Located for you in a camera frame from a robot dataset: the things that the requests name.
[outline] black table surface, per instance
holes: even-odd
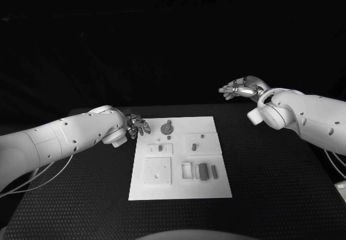
[[[128,201],[137,140],[98,143],[60,175],[24,194],[4,239],[132,240],[203,229],[258,239],[344,239],[346,204],[307,143],[288,129],[253,126],[255,103],[119,107],[141,117],[213,116],[232,198]],[[73,109],[69,116],[91,108]],[[62,169],[57,161],[34,187]]]

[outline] white board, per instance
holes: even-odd
[[[128,200],[230,198],[219,137],[212,116],[145,118],[151,134],[138,135]],[[173,133],[161,133],[161,125],[171,121]],[[196,151],[189,145],[196,142]],[[183,179],[189,167],[191,179]],[[204,163],[209,180],[196,179],[196,166]],[[217,179],[213,178],[214,165]]]

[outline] dark curtain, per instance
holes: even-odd
[[[343,14],[323,6],[144,2],[1,15],[3,124],[41,125],[102,105],[246,102],[217,93],[246,75],[344,99]]]

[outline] white cable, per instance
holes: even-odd
[[[334,157],[337,158],[337,160],[338,160],[338,162],[340,162],[340,164],[346,167],[346,164],[344,164],[344,162],[341,161],[341,159],[338,158],[338,156],[336,155],[336,153],[333,152],[333,155],[334,155]]]
[[[8,192],[0,194],[0,198],[4,197],[7,194],[11,194],[17,189],[20,189],[26,184],[29,184],[40,175],[41,173],[49,169],[49,167],[53,165],[53,162],[47,165],[47,167],[43,169],[43,171],[29,180],[26,181],[21,185],[18,185],[14,189],[11,189]]]
[[[8,194],[17,194],[17,193],[29,192],[29,191],[40,188],[43,185],[46,185],[46,184],[57,177],[57,175],[59,175],[60,172],[63,171],[65,167],[69,165],[69,162],[70,162],[72,157],[73,157],[73,155],[70,156],[70,158],[69,158],[69,160],[67,160],[67,162],[66,162],[62,170],[56,173],[56,175],[54,175],[43,184],[40,184],[39,186],[36,186],[36,187],[31,188],[31,189],[27,189],[27,190],[23,190],[23,191],[14,191],[14,192],[11,192],[11,193],[8,193]]]
[[[343,175],[343,173],[340,172],[340,170],[338,170],[338,168],[337,168],[337,166],[334,165],[334,163],[333,163],[333,161],[331,161],[331,158],[330,158],[330,155],[328,155],[328,153],[327,153],[327,150],[324,149],[324,152],[325,152],[325,156],[327,156],[327,158],[328,158],[328,161],[331,162],[331,164],[333,164],[333,167],[334,167],[334,169],[336,169],[336,171],[340,173],[340,175],[343,176],[343,178],[346,179],[346,176]]]
[[[70,162],[70,159],[72,159],[72,156],[70,156],[70,158],[69,158],[69,160],[67,160],[67,162],[66,162],[66,164],[65,164],[65,167],[67,166],[67,164],[69,164],[69,162]],[[47,165],[47,167],[43,169],[43,171],[29,180],[29,181],[26,181],[20,186],[17,186],[14,189],[11,189],[8,192],[5,192],[4,194],[0,194],[0,198],[1,197],[4,197],[5,195],[8,195],[8,194],[16,194],[16,193],[21,193],[21,192],[27,192],[27,191],[30,191],[30,190],[33,190],[33,189],[37,189],[39,187],[41,187],[44,184],[47,184],[52,180],[53,180],[53,178],[60,174],[60,172],[63,171],[63,169],[65,169],[65,167],[62,168],[62,170],[59,171],[59,173],[53,176],[53,178],[46,182],[46,183],[43,183],[40,186],[37,186],[37,187],[34,187],[34,188],[31,188],[31,189],[27,189],[27,190],[24,190],[24,191],[16,191],[17,189],[20,189],[27,183],[30,183],[41,174],[43,174],[43,172],[49,169],[49,167],[53,165],[53,162]]]

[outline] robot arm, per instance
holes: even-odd
[[[346,155],[344,101],[269,88],[253,76],[236,79],[219,88],[219,92],[226,100],[243,96],[256,102],[256,108],[246,115],[253,125],[264,121],[276,130],[291,129],[313,145]]]
[[[125,133],[150,134],[140,115],[105,105],[24,131],[0,136],[0,191],[24,173],[91,148],[99,141],[116,148]]]

